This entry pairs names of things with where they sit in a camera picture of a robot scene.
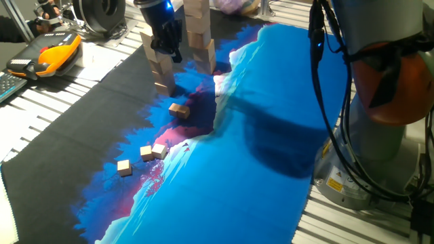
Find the blue mat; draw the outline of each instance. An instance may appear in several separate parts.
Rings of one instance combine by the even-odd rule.
[[[245,28],[239,40],[257,30]],[[147,119],[154,128],[126,134],[128,143],[118,144],[115,158],[134,163],[134,178],[114,187],[116,166],[106,163],[83,191],[87,203],[72,206],[81,222],[76,228],[89,242],[100,239],[98,223],[110,219],[103,216],[116,211],[110,202],[124,197],[134,199],[132,207],[122,209],[124,216],[104,228],[97,243],[290,242],[315,153],[327,138],[311,81],[307,31],[272,24],[259,30],[257,40],[234,49],[239,40],[216,50],[218,62],[230,58],[230,73],[199,75],[189,63],[176,80],[194,95],[160,96],[141,111],[151,113]],[[333,124],[344,93],[342,58],[326,49],[319,74]],[[215,104],[201,106],[209,99]],[[191,106],[194,127],[167,114],[173,102]],[[212,128],[201,123],[213,116]],[[141,163],[138,148],[154,142],[166,143],[169,155]]]

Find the yellow warning label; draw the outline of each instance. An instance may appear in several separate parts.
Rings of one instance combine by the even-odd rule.
[[[325,156],[326,156],[326,154],[328,153],[328,149],[330,148],[330,144],[331,144],[332,142],[328,142],[326,145],[324,145],[324,147],[323,147],[323,155],[321,156],[321,158],[323,159]]]
[[[330,186],[331,188],[333,188],[334,190],[337,190],[338,192],[340,192],[340,190],[342,190],[342,184],[333,180],[332,178],[328,179],[327,185]]]

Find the wooden block tower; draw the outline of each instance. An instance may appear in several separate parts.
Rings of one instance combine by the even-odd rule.
[[[154,39],[151,26],[146,24],[145,28],[140,31],[140,36],[142,37],[144,52],[151,65],[157,92],[171,96],[176,90],[172,58],[170,55],[162,54],[151,48],[151,42]]]
[[[210,1],[184,0],[187,39],[197,72],[211,75],[216,68],[216,50],[211,39]]]

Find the orange device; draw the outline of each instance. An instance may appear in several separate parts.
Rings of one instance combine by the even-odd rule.
[[[58,31],[38,36],[24,50],[14,56],[6,67],[19,77],[63,75],[81,57],[81,37],[71,31]]]

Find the wooden block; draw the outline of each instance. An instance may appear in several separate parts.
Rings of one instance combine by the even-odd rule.
[[[157,159],[164,159],[166,152],[167,148],[165,145],[155,144],[154,147],[152,147],[152,154]]]
[[[140,156],[142,156],[142,160],[145,162],[154,160],[154,155],[152,155],[152,147],[142,146],[140,148]]]
[[[173,87],[167,87],[165,85],[155,83],[155,88],[157,89],[158,94],[171,96],[176,90],[176,85]]]
[[[202,18],[210,11],[210,1],[184,0],[184,13],[186,16]]]
[[[180,108],[178,109],[176,116],[180,119],[187,119],[190,115],[190,108],[184,105],[180,105]]]
[[[216,56],[211,58],[208,62],[196,61],[196,69],[198,73],[212,75],[216,68]]]
[[[171,116],[177,117],[177,116],[178,116],[178,115],[177,115],[177,112],[178,112],[178,109],[179,109],[180,107],[181,107],[181,105],[173,103],[172,105],[170,105],[170,108],[169,108],[169,114],[170,114]]]
[[[164,74],[172,70],[172,58],[170,56],[165,57],[160,62],[149,60],[149,64],[151,65],[151,70],[159,74]]]
[[[162,54],[161,52],[157,52],[154,49],[150,48],[150,47],[145,47],[144,48],[144,52],[146,54],[146,58],[148,58],[148,60],[153,61],[153,62],[161,62],[163,61],[165,58],[169,57],[169,55],[167,54]]]
[[[153,71],[152,76],[154,76],[154,80],[158,84],[162,84],[167,87],[175,86],[175,77],[172,71],[169,71],[166,74],[162,75]]]
[[[192,48],[193,58],[196,61],[209,62],[212,57],[216,55],[216,48],[214,47],[214,40],[211,39],[210,43],[204,49]]]
[[[194,48],[206,48],[211,41],[211,28],[207,28],[203,33],[187,31],[189,46]]]
[[[151,47],[151,42],[154,39],[152,28],[148,24],[144,24],[144,28],[140,31],[143,47]]]
[[[121,177],[130,176],[133,174],[130,160],[117,162],[117,172]]]
[[[187,31],[192,33],[204,33],[211,26],[210,12],[208,11],[201,18],[185,16]]]

